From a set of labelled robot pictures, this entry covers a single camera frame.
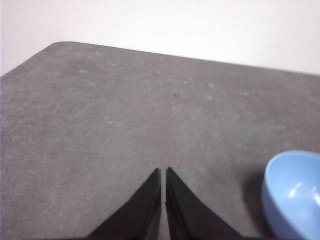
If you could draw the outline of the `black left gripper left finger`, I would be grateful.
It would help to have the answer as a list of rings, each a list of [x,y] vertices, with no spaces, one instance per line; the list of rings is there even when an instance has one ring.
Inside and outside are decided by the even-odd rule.
[[[129,200],[87,237],[92,240],[157,240],[161,205],[161,170],[156,168]]]

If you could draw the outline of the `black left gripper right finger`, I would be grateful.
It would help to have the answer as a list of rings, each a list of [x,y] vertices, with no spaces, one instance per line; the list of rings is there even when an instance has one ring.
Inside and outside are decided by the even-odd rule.
[[[246,240],[210,210],[171,168],[166,170],[166,208],[172,240]]]

